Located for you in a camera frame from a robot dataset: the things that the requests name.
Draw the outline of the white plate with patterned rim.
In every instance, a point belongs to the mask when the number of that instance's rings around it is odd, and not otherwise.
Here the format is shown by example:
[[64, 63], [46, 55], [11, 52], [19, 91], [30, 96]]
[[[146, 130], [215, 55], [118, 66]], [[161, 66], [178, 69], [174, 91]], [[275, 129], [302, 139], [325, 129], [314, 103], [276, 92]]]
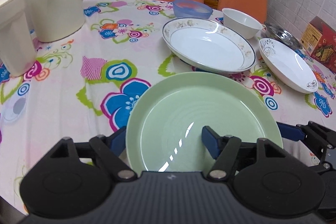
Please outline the white plate with patterned rim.
[[168, 48], [203, 71], [230, 74], [249, 70], [256, 53], [248, 40], [213, 20], [175, 18], [162, 27]]

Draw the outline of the cream plastic container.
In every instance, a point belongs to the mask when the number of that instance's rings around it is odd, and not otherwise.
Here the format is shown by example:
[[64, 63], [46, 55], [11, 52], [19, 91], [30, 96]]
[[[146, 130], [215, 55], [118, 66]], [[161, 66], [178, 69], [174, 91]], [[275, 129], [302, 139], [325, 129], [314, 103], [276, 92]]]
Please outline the cream plastic container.
[[1, 0], [1, 61], [14, 77], [26, 73], [37, 56], [25, 8], [25, 0]]

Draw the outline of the white ceramic bowl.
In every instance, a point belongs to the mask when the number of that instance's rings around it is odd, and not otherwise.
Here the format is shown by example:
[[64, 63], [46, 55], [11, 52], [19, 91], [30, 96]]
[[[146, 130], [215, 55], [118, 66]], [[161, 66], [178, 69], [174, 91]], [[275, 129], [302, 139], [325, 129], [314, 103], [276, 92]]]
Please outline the white ceramic bowl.
[[253, 38], [263, 28], [258, 20], [239, 10], [223, 8], [222, 12], [223, 24], [247, 40]]

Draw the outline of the stainless steel bowl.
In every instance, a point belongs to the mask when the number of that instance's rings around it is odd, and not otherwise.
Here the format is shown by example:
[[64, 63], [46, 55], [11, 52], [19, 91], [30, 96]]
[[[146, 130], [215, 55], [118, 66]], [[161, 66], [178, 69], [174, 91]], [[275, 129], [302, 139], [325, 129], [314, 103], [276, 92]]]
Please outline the stainless steel bowl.
[[267, 38], [275, 39], [294, 51], [302, 49], [300, 42], [284, 28], [268, 22], [265, 22], [264, 25], [266, 28], [265, 35]]

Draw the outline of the floral tablecloth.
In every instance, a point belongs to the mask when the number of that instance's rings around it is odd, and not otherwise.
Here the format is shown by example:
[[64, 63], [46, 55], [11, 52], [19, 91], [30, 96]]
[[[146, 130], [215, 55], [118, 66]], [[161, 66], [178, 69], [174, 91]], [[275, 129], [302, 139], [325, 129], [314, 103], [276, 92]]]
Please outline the floral tablecloth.
[[53, 43], [34, 40], [37, 60], [24, 75], [1, 67], [1, 197], [5, 210], [26, 208], [23, 176], [62, 137], [110, 135], [124, 85], [143, 88], [192, 67], [166, 46], [162, 26], [173, 5], [159, 0], [85, 0], [85, 24]]

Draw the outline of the white plate with black floral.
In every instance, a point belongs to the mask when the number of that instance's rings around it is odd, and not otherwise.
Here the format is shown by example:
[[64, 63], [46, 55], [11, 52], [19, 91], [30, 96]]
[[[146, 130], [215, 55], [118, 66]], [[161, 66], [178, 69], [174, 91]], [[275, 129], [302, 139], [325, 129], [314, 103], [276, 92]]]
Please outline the white plate with black floral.
[[259, 52], [273, 74], [288, 87], [305, 94], [318, 90], [318, 81], [310, 66], [286, 45], [262, 38], [259, 40]]

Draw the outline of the translucent blue plastic bowl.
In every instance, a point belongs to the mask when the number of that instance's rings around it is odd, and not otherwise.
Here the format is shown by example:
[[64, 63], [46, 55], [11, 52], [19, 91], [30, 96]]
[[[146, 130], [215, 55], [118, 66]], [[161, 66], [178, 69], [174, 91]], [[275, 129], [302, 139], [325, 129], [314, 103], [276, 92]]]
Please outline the translucent blue plastic bowl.
[[175, 0], [172, 4], [177, 18], [209, 19], [213, 13], [213, 9], [209, 6], [193, 0]]

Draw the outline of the light green plate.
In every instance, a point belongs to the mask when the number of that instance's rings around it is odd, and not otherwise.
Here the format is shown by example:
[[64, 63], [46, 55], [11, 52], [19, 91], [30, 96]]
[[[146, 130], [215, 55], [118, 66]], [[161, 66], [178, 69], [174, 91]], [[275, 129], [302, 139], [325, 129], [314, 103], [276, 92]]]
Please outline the light green plate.
[[207, 171], [214, 163], [202, 143], [202, 128], [254, 143], [282, 145], [276, 121], [250, 90], [226, 77], [179, 73], [153, 85], [135, 102], [126, 127], [131, 168], [143, 171]]

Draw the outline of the red cracker box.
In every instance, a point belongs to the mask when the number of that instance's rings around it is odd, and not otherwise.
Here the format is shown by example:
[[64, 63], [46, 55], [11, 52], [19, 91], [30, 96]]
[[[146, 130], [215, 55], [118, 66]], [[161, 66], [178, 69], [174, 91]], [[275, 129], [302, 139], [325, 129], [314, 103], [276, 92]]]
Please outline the red cracker box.
[[336, 34], [320, 17], [315, 16], [301, 37], [301, 44], [309, 56], [335, 73]]

